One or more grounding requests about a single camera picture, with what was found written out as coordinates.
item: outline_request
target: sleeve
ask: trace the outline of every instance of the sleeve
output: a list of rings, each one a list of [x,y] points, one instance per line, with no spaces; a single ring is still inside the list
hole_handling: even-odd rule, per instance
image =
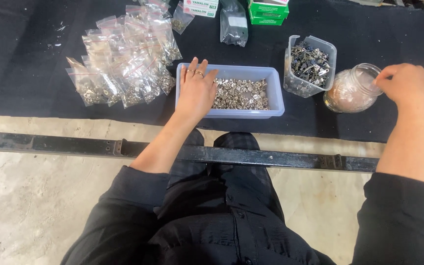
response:
[[[61,264],[140,263],[144,243],[158,229],[153,207],[162,205],[169,179],[122,167]]]
[[[364,193],[352,264],[424,264],[424,182],[374,173]]]

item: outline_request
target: black metal frame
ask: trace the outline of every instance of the black metal frame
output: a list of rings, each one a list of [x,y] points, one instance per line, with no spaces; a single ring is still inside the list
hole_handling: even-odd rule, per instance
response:
[[[0,151],[133,159],[147,142],[100,140],[0,132]],[[374,172],[379,159],[221,147],[183,146],[178,160],[244,166]]]

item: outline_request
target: woman's left hand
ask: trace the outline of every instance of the woman's left hand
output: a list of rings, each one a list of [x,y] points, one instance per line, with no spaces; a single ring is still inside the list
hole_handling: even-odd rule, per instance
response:
[[[176,114],[197,124],[211,109],[217,85],[214,83],[219,70],[210,70],[204,76],[207,69],[207,60],[197,66],[198,59],[194,57],[188,69],[183,65],[181,68],[180,96],[176,106]]]

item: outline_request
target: glass jar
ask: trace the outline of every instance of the glass jar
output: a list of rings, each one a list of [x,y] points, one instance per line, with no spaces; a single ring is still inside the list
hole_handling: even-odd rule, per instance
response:
[[[372,84],[381,70],[372,64],[358,64],[334,77],[333,87],[325,91],[323,101],[332,111],[356,113],[368,109],[384,93]]]

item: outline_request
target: person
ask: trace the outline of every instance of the person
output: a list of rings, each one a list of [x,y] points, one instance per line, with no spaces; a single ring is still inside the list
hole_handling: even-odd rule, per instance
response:
[[[195,57],[181,69],[173,116],[120,170],[62,264],[334,264],[286,227],[266,168],[175,162],[183,144],[204,144],[194,128],[212,106],[217,74],[206,67]],[[364,186],[352,264],[424,264],[424,69],[388,66],[374,82],[398,118]],[[214,146],[259,149],[240,132]]]

